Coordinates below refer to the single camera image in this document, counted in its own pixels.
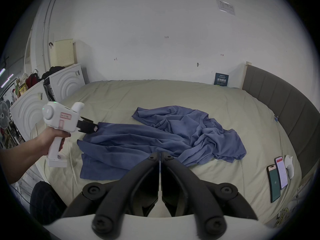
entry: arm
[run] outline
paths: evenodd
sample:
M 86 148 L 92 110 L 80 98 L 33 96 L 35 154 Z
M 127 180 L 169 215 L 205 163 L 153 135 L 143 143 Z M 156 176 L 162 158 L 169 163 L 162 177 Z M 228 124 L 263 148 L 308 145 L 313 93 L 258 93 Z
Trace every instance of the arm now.
M 70 136 L 71 134 L 66 131 L 47 127 L 36 138 L 14 148 L 1 150 L 0 163 L 9 184 L 17 182 L 40 157 L 48 154 L 50 145 L 55 137 L 63 138 L 60 151 L 64 138 Z

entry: bag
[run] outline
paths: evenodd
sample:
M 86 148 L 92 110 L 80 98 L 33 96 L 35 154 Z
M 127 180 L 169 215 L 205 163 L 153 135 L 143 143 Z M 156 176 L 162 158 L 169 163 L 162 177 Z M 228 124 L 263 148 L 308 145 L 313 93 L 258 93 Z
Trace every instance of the bag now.
M 31 74 L 28 79 L 26 79 L 26 85 L 28 89 L 30 89 L 32 86 L 34 86 L 36 83 L 39 82 L 39 77 L 37 73 Z

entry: screw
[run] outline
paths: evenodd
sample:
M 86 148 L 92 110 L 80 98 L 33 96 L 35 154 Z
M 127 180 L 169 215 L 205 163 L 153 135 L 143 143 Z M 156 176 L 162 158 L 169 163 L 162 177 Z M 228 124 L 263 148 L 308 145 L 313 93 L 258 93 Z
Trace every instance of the screw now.
M 100 233 L 108 233 L 112 230 L 112 221 L 104 216 L 97 216 L 92 222 L 92 229 Z
M 100 189 L 97 186 L 91 186 L 88 189 L 89 194 L 98 194 L 100 192 Z
M 228 186 L 225 186 L 221 189 L 221 192 L 224 194 L 231 194 L 232 193 L 232 189 Z
M 216 235 L 224 230 L 222 218 L 211 218 L 205 224 L 205 228 L 209 234 Z

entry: gray headboard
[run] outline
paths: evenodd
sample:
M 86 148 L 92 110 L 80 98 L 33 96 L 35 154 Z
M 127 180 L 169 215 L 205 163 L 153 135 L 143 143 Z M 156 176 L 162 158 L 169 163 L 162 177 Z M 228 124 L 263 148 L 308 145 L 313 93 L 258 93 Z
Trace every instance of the gray headboard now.
M 279 116 L 303 178 L 320 157 L 320 114 L 316 107 L 291 84 L 251 65 L 247 66 L 242 89 Z

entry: smartphone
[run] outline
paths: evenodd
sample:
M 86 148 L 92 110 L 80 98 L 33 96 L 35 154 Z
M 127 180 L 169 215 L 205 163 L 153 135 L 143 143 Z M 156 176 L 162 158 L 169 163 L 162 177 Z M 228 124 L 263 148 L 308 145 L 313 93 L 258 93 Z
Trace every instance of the smartphone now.
M 282 156 L 275 158 L 274 162 L 275 162 L 275 165 L 277 166 L 277 170 L 279 174 L 280 188 L 283 189 L 286 185 L 288 185 L 288 177 L 287 177 L 285 162 L 283 161 Z
M 273 203 L 280 197 L 280 180 L 275 164 L 267 166 L 266 171 L 269 178 L 271 202 Z

